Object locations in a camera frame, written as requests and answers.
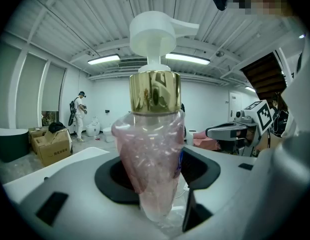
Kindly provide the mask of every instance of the clear plastic bottle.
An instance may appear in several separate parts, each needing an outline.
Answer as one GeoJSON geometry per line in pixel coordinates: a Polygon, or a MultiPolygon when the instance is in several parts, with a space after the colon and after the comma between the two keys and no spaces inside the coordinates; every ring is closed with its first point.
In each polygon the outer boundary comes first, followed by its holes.
{"type": "Polygon", "coordinates": [[[160,221],[172,209],[181,172],[184,112],[129,113],[112,125],[117,150],[146,216],[160,221]]]}
{"type": "Polygon", "coordinates": [[[129,25],[129,46],[147,57],[147,65],[129,78],[132,113],[111,131],[140,205],[156,222],[172,209],[184,144],[181,77],[161,64],[161,56],[174,50],[177,37],[194,36],[199,27],[159,11],[143,12],[129,25]]]}

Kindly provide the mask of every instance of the white cap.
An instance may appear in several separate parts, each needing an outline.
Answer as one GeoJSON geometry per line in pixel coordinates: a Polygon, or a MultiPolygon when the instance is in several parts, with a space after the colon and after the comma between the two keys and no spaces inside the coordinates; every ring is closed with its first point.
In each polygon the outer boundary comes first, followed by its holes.
{"type": "Polygon", "coordinates": [[[199,24],[173,19],[160,11],[146,11],[136,16],[129,25],[130,48],[147,57],[147,65],[138,72],[170,71],[168,66],[161,64],[161,56],[175,49],[176,38],[194,36],[199,27],[199,24]]]}

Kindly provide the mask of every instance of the pink cushion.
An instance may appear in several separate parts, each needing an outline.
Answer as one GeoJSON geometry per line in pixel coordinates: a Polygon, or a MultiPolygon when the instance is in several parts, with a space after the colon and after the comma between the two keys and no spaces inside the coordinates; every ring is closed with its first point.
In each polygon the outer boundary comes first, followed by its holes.
{"type": "Polygon", "coordinates": [[[194,133],[193,134],[193,138],[194,139],[206,139],[207,136],[206,136],[205,131],[202,131],[202,132],[199,132],[199,133],[194,133]]]}
{"type": "Polygon", "coordinates": [[[220,144],[215,139],[208,138],[208,137],[206,137],[205,139],[194,138],[193,145],[194,147],[198,147],[198,148],[205,149],[205,150],[211,150],[211,151],[221,149],[220,144]]]}

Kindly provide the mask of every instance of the ceiling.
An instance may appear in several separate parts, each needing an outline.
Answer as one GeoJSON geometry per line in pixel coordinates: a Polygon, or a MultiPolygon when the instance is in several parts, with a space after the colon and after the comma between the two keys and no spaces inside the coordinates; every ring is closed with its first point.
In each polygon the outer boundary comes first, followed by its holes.
{"type": "MultiPolygon", "coordinates": [[[[219,78],[289,31],[278,17],[257,17],[240,9],[219,11],[212,0],[24,0],[5,31],[94,76],[121,68],[117,62],[89,65],[93,55],[139,58],[129,47],[129,26],[146,11],[200,24],[196,36],[178,38],[174,52],[210,59],[209,65],[161,60],[173,71],[198,76],[219,78]],[[217,51],[224,56],[215,56],[217,51]]],[[[248,81],[239,70],[229,77],[248,81]]]]}

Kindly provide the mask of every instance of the ceiling vent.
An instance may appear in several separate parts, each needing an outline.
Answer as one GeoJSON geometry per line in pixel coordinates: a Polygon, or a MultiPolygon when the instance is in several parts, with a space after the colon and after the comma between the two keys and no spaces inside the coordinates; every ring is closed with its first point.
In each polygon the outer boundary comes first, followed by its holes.
{"type": "Polygon", "coordinates": [[[118,63],[119,68],[140,68],[147,65],[147,58],[126,58],[118,63]]]}

